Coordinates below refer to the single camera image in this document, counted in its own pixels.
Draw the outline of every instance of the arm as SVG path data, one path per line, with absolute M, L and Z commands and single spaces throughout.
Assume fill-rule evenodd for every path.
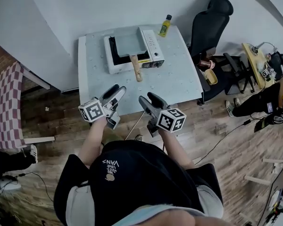
M 280 81 L 280 90 L 279 90 L 279 96 L 278 96 L 278 106 L 279 108 L 283 109 L 283 77 Z
M 87 167 L 91 166 L 91 164 L 100 154 L 100 145 L 106 124 L 106 117 L 101 117 L 93 122 L 89 134 L 78 154 L 78 157 Z
M 189 158 L 183 147 L 177 141 L 176 136 L 163 129 L 158 129 L 159 134 L 165 144 L 168 155 L 181 165 L 184 169 L 193 169 L 195 164 Z

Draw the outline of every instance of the table leg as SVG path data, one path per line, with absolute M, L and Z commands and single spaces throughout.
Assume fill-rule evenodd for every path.
M 263 158 L 263 159 L 262 159 L 262 162 L 268 162 L 268 163 L 283 163 L 283 160 Z
M 253 220 L 253 219 L 252 219 L 251 217 L 249 217 L 248 215 L 246 215 L 246 214 L 244 214 L 244 213 L 241 213 L 241 212 L 239 213 L 239 215 L 240 215 L 242 218 L 244 218 L 245 220 L 251 222 L 251 224 L 252 224 L 253 226 L 257 225 L 256 221 Z
M 45 89 L 50 89 L 50 85 L 48 83 L 46 83 L 43 80 L 39 79 L 37 76 L 35 76 L 34 74 L 30 73 L 25 68 L 23 68 L 23 69 L 24 69 L 23 76 L 25 76 L 26 78 L 28 78 L 32 82 L 36 83 L 37 85 L 42 86 Z
M 244 179 L 248 180 L 248 181 L 255 182 L 255 183 L 260 183 L 260 184 L 263 184 L 263 185 L 266 185 L 266 186 L 271 185 L 271 181 L 263 180 L 263 179 L 259 179 L 259 178 L 254 178 L 254 177 L 250 177 L 250 176 L 246 176 L 246 175 L 244 176 Z
M 34 143 L 40 143 L 40 142 L 48 142 L 48 141 L 54 141 L 55 137 L 35 137 L 35 138 L 24 138 L 25 144 L 34 144 Z

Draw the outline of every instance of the white sneaker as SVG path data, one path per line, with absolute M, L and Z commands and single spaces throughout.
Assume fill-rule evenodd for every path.
M 240 102 L 239 98 L 234 98 L 234 105 L 235 105 L 236 107 L 241 106 L 241 102 Z
M 233 115 L 233 109 L 234 109 L 234 106 L 231 104 L 231 102 L 229 102 L 228 100 L 225 102 L 225 107 L 226 107 L 226 110 L 229 114 L 230 117 L 234 117 Z
M 142 135 L 137 135 L 137 136 L 135 137 L 135 140 L 136 140 L 136 141 L 143 141 L 143 136 L 142 136 Z
M 33 156 L 36 163 L 38 163 L 38 150 L 34 144 L 30 145 L 30 155 Z

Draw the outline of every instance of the checkered cloth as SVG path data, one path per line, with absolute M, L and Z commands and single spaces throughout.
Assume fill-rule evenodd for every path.
M 20 117 L 23 71 L 15 62 L 0 73 L 0 149 L 25 145 Z

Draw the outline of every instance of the wooden handle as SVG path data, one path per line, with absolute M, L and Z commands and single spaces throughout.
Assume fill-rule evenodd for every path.
M 140 65 L 138 63 L 137 55 L 133 55 L 133 56 L 130 55 L 129 57 L 130 57 L 130 60 L 133 64 L 133 67 L 134 67 L 136 80 L 137 80 L 137 82 L 141 82 L 142 81 L 142 74 L 140 72 Z

